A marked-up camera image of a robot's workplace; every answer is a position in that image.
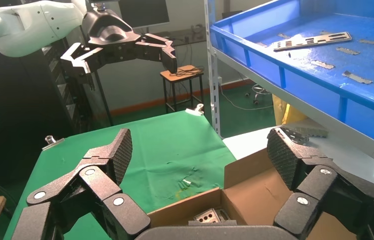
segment box flap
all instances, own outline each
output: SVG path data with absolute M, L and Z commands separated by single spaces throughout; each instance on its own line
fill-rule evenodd
M 232 178 L 223 190 L 247 225 L 272 225 L 275 216 L 290 197 L 292 192 L 272 166 L 266 149 L 245 157 L 228 169 Z M 308 240 L 353 240 L 356 236 L 349 232 L 335 217 L 324 213 L 312 229 Z
M 225 166 L 224 188 L 230 188 L 272 167 L 266 148 L 234 161 Z
M 274 168 L 223 191 L 248 225 L 272 225 L 291 195 Z

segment robotic arm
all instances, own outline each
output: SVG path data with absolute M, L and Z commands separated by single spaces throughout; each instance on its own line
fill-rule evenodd
M 81 0 L 0 7 L 0 53 L 9 57 L 31 54 L 80 26 L 86 12 Z
M 9 57 L 31 54 L 78 26 L 82 26 L 88 42 L 85 46 L 75 43 L 62 56 L 65 70 L 72 77 L 82 78 L 105 64 L 137 58 L 162 62 L 172 73 L 177 70 L 172 41 L 136 34 L 109 9 L 87 11 L 84 0 L 42 0 L 0 7 L 0 53 Z

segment cardboard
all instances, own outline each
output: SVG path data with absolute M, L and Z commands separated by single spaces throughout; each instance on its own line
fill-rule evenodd
M 239 225 L 272 225 L 292 192 L 268 158 L 266 149 L 225 166 L 225 189 L 215 188 L 149 213 L 152 227 L 184 226 L 210 209 L 223 208 Z M 308 240 L 354 240 L 335 217 L 323 212 Z

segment blue bin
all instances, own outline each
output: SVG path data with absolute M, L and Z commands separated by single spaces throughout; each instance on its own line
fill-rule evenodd
M 352 41 L 280 52 L 271 46 L 284 40 L 279 34 L 294 38 L 321 32 L 349 32 Z M 359 41 L 374 41 L 374 0 L 271 1 L 215 23 L 210 33 L 215 48 L 374 139 L 374 44 Z M 335 67 L 325 69 L 312 61 Z M 343 76 L 345 71 L 373 82 L 359 83 Z

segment green table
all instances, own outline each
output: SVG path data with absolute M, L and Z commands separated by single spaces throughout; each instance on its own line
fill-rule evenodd
M 235 161 L 204 116 L 184 111 L 68 137 L 41 153 L 4 239 L 11 238 L 31 192 L 73 170 L 88 149 L 110 143 L 121 128 L 131 130 L 134 148 L 121 188 L 146 213 L 222 187 L 224 166 Z M 87 214 L 65 239 L 109 238 L 92 215 Z

